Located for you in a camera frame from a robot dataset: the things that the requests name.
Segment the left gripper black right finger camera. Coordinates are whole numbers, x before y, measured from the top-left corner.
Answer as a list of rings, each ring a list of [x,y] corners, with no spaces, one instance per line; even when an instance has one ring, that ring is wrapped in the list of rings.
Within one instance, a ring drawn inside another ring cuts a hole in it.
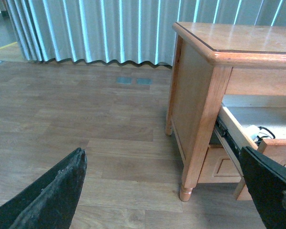
[[[239,163],[254,205],[267,229],[286,229],[286,167],[245,146]]]

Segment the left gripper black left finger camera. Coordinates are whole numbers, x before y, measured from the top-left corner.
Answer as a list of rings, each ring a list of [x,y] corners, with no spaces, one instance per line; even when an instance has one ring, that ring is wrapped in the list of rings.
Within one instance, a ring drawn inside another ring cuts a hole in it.
[[[68,229],[86,169],[86,153],[77,148],[0,206],[0,229]]]

